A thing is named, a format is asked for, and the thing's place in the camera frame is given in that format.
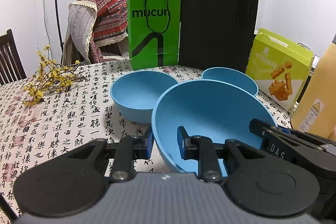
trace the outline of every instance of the green snack box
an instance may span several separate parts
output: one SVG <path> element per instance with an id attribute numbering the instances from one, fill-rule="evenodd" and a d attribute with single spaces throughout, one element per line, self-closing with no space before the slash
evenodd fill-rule
<path id="1" fill-rule="evenodd" d="M 259 89 L 290 110 L 307 80 L 312 51 L 265 29 L 256 35 L 246 74 Z"/>
<path id="2" fill-rule="evenodd" d="M 127 0 L 133 69 L 177 65 L 181 0 Z"/>

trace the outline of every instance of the table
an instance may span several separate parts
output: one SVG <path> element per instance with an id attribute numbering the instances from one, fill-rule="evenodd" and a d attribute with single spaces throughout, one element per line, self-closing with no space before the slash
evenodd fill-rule
<path id="1" fill-rule="evenodd" d="M 13 196 L 13 182 L 28 168 L 66 153 L 96 138 L 108 143 L 119 142 L 127 135 L 143 135 L 148 125 L 126 120 L 115 108 L 110 86 L 119 76 L 131 70 L 129 61 L 111 61 L 81 66 L 86 77 L 69 92 L 45 96 L 45 101 L 31 109 L 22 105 L 26 92 L 22 89 L 30 79 L 0 86 L 0 193 L 20 215 Z M 162 71 L 179 82 L 199 79 L 201 70 L 169 66 L 149 70 Z M 264 93 L 257 99 L 283 126 L 289 125 L 289 114 Z M 109 175 L 112 160 L 105 175 Z M 137 172 L 169 172 L 154 144 L 149 160 L 136 160 Z M 8 219 L 0 213 L 0 222 Z"/>

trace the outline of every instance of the warning triangle symbol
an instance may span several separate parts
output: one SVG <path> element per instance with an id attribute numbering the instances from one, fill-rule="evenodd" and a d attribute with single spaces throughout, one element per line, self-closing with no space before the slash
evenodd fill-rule
<path id="1" fill-rule="evenodd" d="M 317 111 L 317 113 L 320 113 L 320 103 L 313 105 L 313 108 Z"/>

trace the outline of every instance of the metal screw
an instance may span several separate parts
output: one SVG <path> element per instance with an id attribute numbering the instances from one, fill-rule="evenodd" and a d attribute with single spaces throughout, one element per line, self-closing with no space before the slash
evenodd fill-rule
<path id="1" fill-rule="evenodd" d="M 204 173 L 204 177 L 207 178 L 207 179 L 218 179 L 220 177 L 220 173 L 217 172 L 217 171 L 213 171 L 213 170 L 210 170 L 210 171 L 206 171 Z"/>
<path id="2" fill-rule="evenodd" d="M 116 171 L 112 174 L 112 178 L 116 180 L 124 180 L 128 177 L 128 174 L 125 171 Z"/>

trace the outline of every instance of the snack box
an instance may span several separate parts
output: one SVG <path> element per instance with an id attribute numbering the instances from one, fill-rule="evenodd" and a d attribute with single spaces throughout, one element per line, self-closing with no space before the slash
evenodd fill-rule
<path id="1" fill-rule="evenodd" d="M 260 29 L 256 35 L 246 74 L 263 91 L 290 110 L 307 80 L 314 54 L 280 35 Z"/>

